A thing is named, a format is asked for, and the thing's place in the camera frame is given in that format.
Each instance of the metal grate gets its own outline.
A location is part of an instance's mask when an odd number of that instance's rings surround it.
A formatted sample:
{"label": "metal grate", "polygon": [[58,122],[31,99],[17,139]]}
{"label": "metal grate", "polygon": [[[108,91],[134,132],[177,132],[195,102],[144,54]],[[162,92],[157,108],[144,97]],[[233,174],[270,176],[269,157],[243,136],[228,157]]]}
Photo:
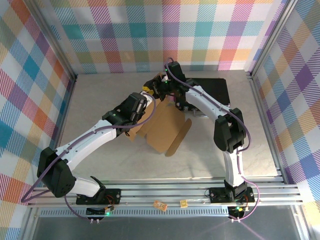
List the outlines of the metal grate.
{"label": "metal grate", "polygon": [[[86,208],[75,208],[75,211],[84,216]],[[161,211],[153,207],[116,207],[108,217],[185,217],[185,216],[226,216],[228,215],[227,206],[204,206],[204,207],[169,207],[167,211]],[[75,217],[66,207],[43,208],[39,217]]]}

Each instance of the plaid wallpaper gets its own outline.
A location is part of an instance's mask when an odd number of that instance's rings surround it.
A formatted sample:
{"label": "plaid wallpaper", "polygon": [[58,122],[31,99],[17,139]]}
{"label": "plaid wallpaper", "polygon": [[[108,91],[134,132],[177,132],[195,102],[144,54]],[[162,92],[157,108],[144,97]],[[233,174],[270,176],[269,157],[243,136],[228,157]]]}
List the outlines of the plaid wallpaper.
{"label": "plaid wallpaper", "polygon": [[167,57],[191,71],[244,69],[281,0],[36,2],[75,72],[95,74],[161,71]]}
{"label": "plaid wallpaper", "polygon": [[263,36],[263,39],[260,42],[260,45],[259,45],[257,51],[254,54],[253,60],[250,63],[248,70],[246,69],[246,71],[252,72],[252,70],[253,70],[253,68],[254,68],[254,66],[255,66],[255,64],[256,64],[256,62],[257,62],[257,60],[258,60],[258,58],[259,58],[259,56],[261,54],[261,51],[264,49],[264,46],[267,43],[267,40],[268,40],[272,30],[274,29],[282,10],[284,9],[284,7],[286,5],[286,2],[287,2],[287,0],[281,0],[281,3],[279,4],[279,6],[278,6],[278,8],[277,8],[277,10],[275,12],[275,15],[273,16],[272,21],[271,21],[267,31],[265,32],[265,34]]}
{"label": "plaid wallpaper", "polygon": [[320,0],[299,0],[256,83],[289,181],[320,237]]}
{"label": "plaid wallpaper", "polygon": [[54,145],[72,83],[23,1],[0,6],[0,240],[15,240],[20,199]]}

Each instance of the black bracket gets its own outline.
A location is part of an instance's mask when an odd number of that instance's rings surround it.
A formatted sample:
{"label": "black bracket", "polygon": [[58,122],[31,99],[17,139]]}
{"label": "black bracket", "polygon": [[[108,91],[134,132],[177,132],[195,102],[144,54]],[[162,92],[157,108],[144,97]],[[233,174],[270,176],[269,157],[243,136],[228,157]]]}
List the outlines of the black bracket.
{"label": "black bracket", "polygon": [[[238,108],[230,110],[242,122],[244,121],[242,112]],[[241,124],[229,114],[219,116],[214,123],[213,140],[216,146],[223,152],[233,151],[242,146],[245,141],[246,131]]]}
{"label": "black bracket", "polygon": [[[58,155],[56,152],[50,147],[43,149],[40,153],[36,176],[39,178],[40,175],[57,157]],[[67,160],[59,159],[42,179],[44,185],[53,193],[56,198],[65,196],[71,191],[76,183],[76,180],[72,175],[67,162]]]}
{"label": "black bracket", "polygon": [[209,188],[210,203],[248,203],[255,202],[255,196],[252,187],[247,187],[245,191],[237,195],[236,197],[230,196],[230,192],[226,191],[225,187],[211,187]]}
{"label": "black bracket", "polygon": [[119,205],[121,200],[121,189],[105,189],[102,198],[97,200],[95,197],[78,195],[75,204],[77,205]]}
{"label": "black bracket", "polygon": [[[147,98],[140,93],[133,92],[120,105],[108,111],[102,116],[102,120],[107,120],[112,125],[130,126],[135,125],[145,114]],[[130,128],[117,128],[116,135],[126,133]]]}
{"label": "black bracket", "polygon": [[239,210],[237,207],[235,207],[235,206],[228,206],[228,213],[229,213],[229,215],[230,216],[233,216],[233,217],[235,217],[235,218],[239,218],[239,219],[241,219],[241,218],[243,218],[244,216],[245,216],[245,210],[243,209],[243,210]]}

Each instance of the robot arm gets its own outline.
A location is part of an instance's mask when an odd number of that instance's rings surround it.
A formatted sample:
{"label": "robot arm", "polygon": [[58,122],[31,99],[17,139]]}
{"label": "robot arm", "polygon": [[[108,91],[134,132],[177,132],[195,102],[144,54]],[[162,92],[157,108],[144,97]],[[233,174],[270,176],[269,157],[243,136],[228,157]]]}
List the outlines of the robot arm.
{"label": "robot arm", "polygon": [[[205,93],[205,91],[202,89],[201,86],[194,86],[195,89],[199,90],[202,93]],[[209,102],[207,99],[202,97],[201,94],[198,92],[190,89],[185,93],[185,99],[188,103],[196,106],[201,112],[203,112],[205,115],[207,115],[213,122],[215,122],[215,131],[214,131],[214,141],[215,144],[218,146],[220,150],[223,151],[223,158],[225,163],[225,170],[226,170],[226,177],[225,181],[231,186],[231,187],[237,187],[240,186],[242,183],[244,183],[243,178],[241,177],[241,174],[239,174],[238,171],[238,164],[237,164],[237,150],[242,149],[241,146],[238,146],[239,143],[237,142],[237,139],[232,137],[232,131],[228,131],[228,129],[231,128],[231,125],[229,126],[229,121],[226,119],[225,115],[226,113],[223,111],[233,111],[229,107],[222,105],[220,102],[215,100],[213,97],[209,96],[212,101],[215,101],[220,108],[218,108],[216,105],[213,105],[211,102]],[[225,133],[223,134],[223,130],[221,128],[221,124],[217,120],[224,121],[225,122]],[[245,136],[244,131],[240,131],[240,134],[242,136]],[[238,154],[239,157],[239,164],[241,168],[241,173],[243,173],[243,164],[242,164],[242,153],[240,152]]]}
{"label": "robot arm", "polygon": [[40,154],[37,177],[45,171],[58,156],[61,158],[43,177],[42,182],[57,198],[67,193],[74,193],[87,198],[92,203],[99,203],[106,194],[105,186],[92,176],[95,181],[76,178],[72,170],[89,154],[101,145],[115,139],[141,119],[146,107],[153,101],[145,92],[132,93],[125,101],[102,116],[92,128],[55,150],[45,148]]}

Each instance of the wire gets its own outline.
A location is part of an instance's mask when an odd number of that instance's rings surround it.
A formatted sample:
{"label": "wire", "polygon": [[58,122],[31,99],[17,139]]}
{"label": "wire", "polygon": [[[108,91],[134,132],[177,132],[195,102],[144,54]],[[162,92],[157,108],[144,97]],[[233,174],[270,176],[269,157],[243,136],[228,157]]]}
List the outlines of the wire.
{"label": "wire", "polygon": [[[220,106],[219,104],[217,104],[215,101],[213,101],[207,94],[205,94],[205,93],[199,91],[198,89],[194,88],[193,86],[191,86],[191,85],[189,85],[189,84],[181,81],[181,80],[178,79],[175,75],[173,75],[173,73],[171,72],[171,70],[170,70],[170,68],[169,68],[168,60],[171,60],[171,62],[174,62],[174,59],[173,59],[172,57],[168,57],[168,59],[167,59],[166,62],[165,62],[166,69],[167,69],[167,71],[169,72],[169,74],[173,77],[174,80],[176,80],[177,82],[181,83],[182,85],[184,85],[184,86],[192,89],[192,90],[195,91],[196,93],[202,95],[205,99],[207,99],[210,103],[212,103],[213,105],[215,105],[217,108],[219,108],[219,109],[221,109],[222,111],[224,111],[225,113],[229,114],[231,117],[233,117],[234,119],[236,119],[237,122],[238,122],[238,123],[243,127],[243,129],[245,130],[245,133],[246,133],[246,135],[248,136],[248,145],[247,145],[245,148],[241,149],[241,150],[237,150],[237,157],[236,157],[238,172],[239,172],[240,175],[242,175],[241,168],[240,168],[239,153],[240,153],[240,152],[243,152],[243,151],[246,151],[246,150],[250,147],[250,144],[251,144],[251,141],[252,141],[252,140],[251,140],[251,135],[250,135],[250,132],[249,132],[248,128],[246,127],[246,125],[244,124],[244,122],[240,120],[240,118],[238,118],[238,117],[237,117],[236,115],[234,115],[232,112],[230,112],[230,111],[228,111],[228,110],[226,110],[226,109],[224,109],[224,108],[221,108],[221,106]],[[260,190],[259,190],[258,186],[257,186],[255,183],[247,180],[244,176],[241,176],[241,177],[242,177],[242,179],[243,179],[246,183],[254,185],[254,186],[256,187],[256,189],[257,189],[257,192],[258,192],[258,197],[257,197],[256,203],[255,203],[252,211],[249,212],[249,214],[248,214],[247,216],[242,217],[241,220],[243,220],[243,219],[246,219],[247,217],[249,217],[249,216],[256,210],[256,208],[257,208],[257,206],[258,206],[258,202],[260,201]]]}
{"label": "wire", "polygon": [[108,199],[110,205],[112,205],[112,207],[115,207],[115,199],[111,196],[111,195],[107,195],[106,198]]}
{"label": "wire", "polygon": [[207,198],[209,199],[209,198],[210,198],[210,196],[206,194],[206,192],[207,192],[208,190],[209,190],[208,188],[205,190],[205,192],[204,192],[204,196],[205,196],[205,197],[207,197]]}
{"label": "wire", "polygon": [[247,197],[247,195],[243,195],[245,200],[246,200],[246,204],[245,204],[245,207],[247,208],[249,206],[249,199]]}
{"label": "wire", "polygon": [[[134,124],[134,125],[109,125],[109,126],[102,126],[102,127],[99,127],[99,128],[97,128],[97,129],[95,129],[95,132],[94,132],[94,131],[90,131],[90,132],[86,133],[85,135],[79,137],[77,140],[75,140],[73,143],[71,143],[59,156],[57,156],[57,157],[48,165],[48,167],[43,171],[43,173],[39,176],[39,178],[35,181],[35,183],[30,187],[30,189],[25,193],[25,195],[23,195],[23,197],[21,198],[21,202],[22,202],[22,203],[29,202],[29,201],[32,200],[32,199],[38,198],[38,197],[40,197],[41,195],[50,192],[50,190],[45,190],[45,191],[43,191],[43,192],[40,192],[40,193],[38,193],[38,194],[36,194],[36,195],[34,195],[34,196],[31,196],[31,197],[27,198],[28,195],[36,188],[36,186],[40,183],[40,181],[45,177],[45,175],[46,175],[46,174],[48,173],[48,171],[52,168],[52,166],[53,166],[59,159],[61,159],[67,152],[69,152],[69,150],[72,149],[72,147],[74,147],[76,144],[78,144],[78,143],[81,142],[82,140],[84,140],[84,139],[88,138],[89,136],[91,136],[91,135],[93,135],[93,134],[95,134],[95,133],[97,133],[97,132],[99,132],[99,131],[102,131],[102,130],[106,130],[106,129],[132,129],[132,128],[141,126],[141,125],[145,124],[146,122],[148,122],[148,121],[153,117],[153,115],[154,115],[155,112],[156,112],[156,107],[157,107],[156,99],[155,99],[152,95],[150,95],[150,94],[148,94],[148,93],[146,93],[146,92],[143,92],[142,94],[143,94],[143,95],[147,95],[147,96],[149,96],[150,98],[152,98],[152,102],[153,102],[153,110],[152,110],[150,116],[149,116],[146,120],[144,120],[144,121],[142,121],[142,122],[140,122],[140,123]],[[64,200],[65,200],[66,205],[68,206],[68,208],[71,210],[71,212],[72,212],[74,215],[76,215],[77,217],[82,218],[82,219],[87,219],[86,217],[80,216],[79,214],[76,213],[76,211],[74,211],[74,210],[72,209],[72,207],[69,205],[69,203],[68,203],[68,201],[67,201],[66,196],[64,196]]]}

